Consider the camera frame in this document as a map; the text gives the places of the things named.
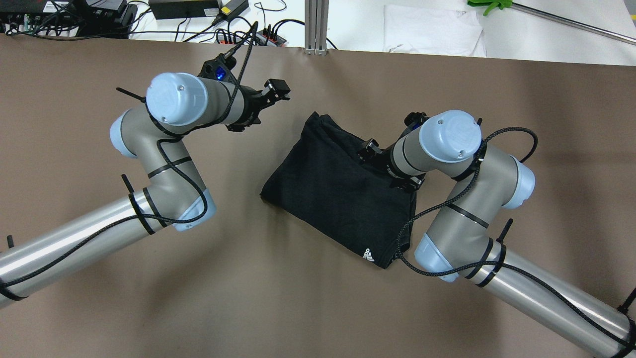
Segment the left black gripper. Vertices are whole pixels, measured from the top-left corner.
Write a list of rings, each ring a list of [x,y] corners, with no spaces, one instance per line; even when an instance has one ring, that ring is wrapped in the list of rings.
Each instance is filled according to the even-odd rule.
[[[288,84],[285,80],[268,79],[263,90],[239,86],[237,95],[226,118],[226,128],[231,132],[243,132],[253,124],[260,124],[259,113],[278,102],[290,100]]]

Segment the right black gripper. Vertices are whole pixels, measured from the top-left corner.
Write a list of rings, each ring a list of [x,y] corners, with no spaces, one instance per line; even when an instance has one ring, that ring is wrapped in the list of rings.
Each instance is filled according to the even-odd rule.
[[[357,152],[361,165],[374,166],[391,177],[391,188],[401,188],[407,193],[414,193],[420,190],[425,181],[425,174],[409,175],[400,170],[394,159],[393,149],[395,145],[381,149],[375,139],[369,139],[363,143],[362,148]]]

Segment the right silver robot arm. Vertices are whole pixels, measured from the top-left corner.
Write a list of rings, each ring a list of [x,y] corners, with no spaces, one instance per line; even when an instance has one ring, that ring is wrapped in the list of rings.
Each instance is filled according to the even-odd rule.
[[[393,179],[418,190],[428,172],[455,181],[417,245],[411,267],[452,282],[464,277],[596,358],[633,358],[635,322],[625,306],[613,308],[508,249],[487,230],[502,209],[529,199],[536,179],[515,156],[490,145],[470,114],[448,110],[434,116],[413,112],[394,144],[381,149],[371,139],[358,156]]]

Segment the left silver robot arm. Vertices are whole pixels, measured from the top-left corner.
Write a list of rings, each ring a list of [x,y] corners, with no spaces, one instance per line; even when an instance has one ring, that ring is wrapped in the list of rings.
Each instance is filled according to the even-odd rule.
[[[1,306],[117,252],[167,226],[185,231],[211,218],[216,206],[186,149],[189,132],[211,125],[243,131],[259,124],[262,109],[289,100],[284,80],[261,90],[211,75],[162,73],[152,79],[145,102],[111,125],[113,146],[138,159],[149,185],[1,255]]]

